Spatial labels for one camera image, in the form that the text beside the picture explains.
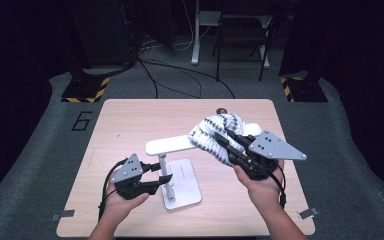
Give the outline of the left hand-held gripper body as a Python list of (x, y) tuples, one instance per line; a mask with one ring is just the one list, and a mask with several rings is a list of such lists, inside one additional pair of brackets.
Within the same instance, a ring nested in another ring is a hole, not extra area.
[(117, 193), (126, 200), (144, 194), (141, 190), (141, 181), (144, 174), (138, 156), (133, 153), (121, 162), (121, 168), (110, 178), (115, 185)]

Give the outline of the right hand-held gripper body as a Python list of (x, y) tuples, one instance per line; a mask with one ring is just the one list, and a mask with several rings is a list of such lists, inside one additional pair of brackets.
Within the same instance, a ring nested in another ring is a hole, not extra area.
[(243, 150), (244, 160), (238, 165), (252, 180), (267, 179), (278, 167), (280, 160), (304, 161), (307, 155), (265, 130), (249, 146)]

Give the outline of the white grey patterned cloth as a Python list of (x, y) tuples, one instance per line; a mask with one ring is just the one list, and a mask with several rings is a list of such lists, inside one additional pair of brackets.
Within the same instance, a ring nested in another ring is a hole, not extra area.
[(217, 143), (215, 134), (221, 135), (227, 139), (229, 144), (239, 151), (244, 147), (238, 144), (228, 134), (227, 130), (233, 131), (237, 135), (244, 133), (245, 122), (236, 114), (217, 114), (204, 118), (188, 134), (189, 142), (210, 153), (219, 162), (226, 166), (233, 167), (228, 159), (228, 153), (225, 148)]

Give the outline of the white desk lamp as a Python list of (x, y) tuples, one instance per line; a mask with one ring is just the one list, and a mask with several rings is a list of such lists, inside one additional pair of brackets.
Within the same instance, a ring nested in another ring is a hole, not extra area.
[(194, 148), (186, 135), (152, 140), (145, 145), (147, 155), (158, 157), (161, 166), (159, 176), (172, 175), (171, 180), (161, 187), (164, 206), (168, 211), (196, 205), (202, 200), (191, 160), (166, 162), (167, 154)]

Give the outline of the person's left hand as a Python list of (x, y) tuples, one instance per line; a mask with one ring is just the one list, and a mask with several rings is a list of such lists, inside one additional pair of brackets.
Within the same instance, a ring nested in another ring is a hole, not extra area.
[(104, 212), (98, 223), (105, 228), (116, 229), (134, 208), (143, 204), (148, 198), (149, 194), (144, 193), (134, 199), (126, 200), (117, 193), (115, 185), (109, 182), (104, 197)]

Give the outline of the person's right hand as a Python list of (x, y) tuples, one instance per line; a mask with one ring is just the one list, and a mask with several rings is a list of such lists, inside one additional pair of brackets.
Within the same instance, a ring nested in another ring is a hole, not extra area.
[(278, 215), (283, 211), (279, 200), (280, 189), (272, 178), (260, 181), (251, 180), (240, 166), (235, 165), (233, 169), (262, 217)]

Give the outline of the black yellow striped stand base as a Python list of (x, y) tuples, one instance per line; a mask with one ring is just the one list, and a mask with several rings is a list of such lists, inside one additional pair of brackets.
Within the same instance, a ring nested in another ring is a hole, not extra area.
[(309, 83), (301, 77), (280, 78), (284, 93), (289, 102), (317, 102), (328, 101), (318, 83)]
[(108, 83), (108, 77), (96, 75), (86, 75), (84, 79), (72, 80), (64, 90), (61, 101), (70, 103), (99, 102)]

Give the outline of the grey tape strip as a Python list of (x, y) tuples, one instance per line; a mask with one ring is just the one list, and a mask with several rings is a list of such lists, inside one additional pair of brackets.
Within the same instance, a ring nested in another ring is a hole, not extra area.
[(73, 217), (74, 216), (74, 213), (75, 211), (74, 210), (63, 210), (63, 211), (60, 211), (60, 212), (57, 212), (57, 213), (54, 213), (50, 220), (55, 222), (55, 221), (59, 221), (61, 218), (65, 218), (65, 217)]
[(312, 218), (319, 214), (319, 210), (316, 207), (306, 209), (304, 211), (298, 212), (298, 217), (300, 219)]

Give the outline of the black folding chair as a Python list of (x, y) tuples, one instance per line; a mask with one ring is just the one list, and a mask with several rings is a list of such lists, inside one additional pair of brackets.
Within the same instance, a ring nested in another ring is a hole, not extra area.
[(212, 55), (216, 57), (216, 79), (220, 77), (221, 54), (223, 48), (249, 48), (250, 56), (260, 57), (258, 80), (266, 67), (267, 55), (277, 29), (279, 12), (264, 10), (259, 13), (239, 13), (224, 10), (217, 22), (216, 40)]

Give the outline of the black equipment rack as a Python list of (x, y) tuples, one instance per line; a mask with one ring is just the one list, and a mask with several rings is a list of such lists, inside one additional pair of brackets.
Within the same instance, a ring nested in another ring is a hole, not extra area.
[(68, 7), (91, 67), (134, 65), (123, 0), (68, 0)]

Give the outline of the white table frame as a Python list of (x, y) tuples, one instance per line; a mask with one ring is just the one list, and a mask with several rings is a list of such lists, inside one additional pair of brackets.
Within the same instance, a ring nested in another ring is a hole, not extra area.
[(221, 12), (219, 10), (202, 10), (200, 8), (201, 0), (194, 0), (194, 23), (195, 26), (193, 28), (193, 51), (191, 56), (191, 64), (193, 66), (197, 66), (199, 64), (199, 54), (200, 54), (200, 44), (201, 38), (204, 36), (203, 33), (200, 32), (200, 27), (205, 26), (207, 28), (216, 27), (218, 19), (220, 17)]

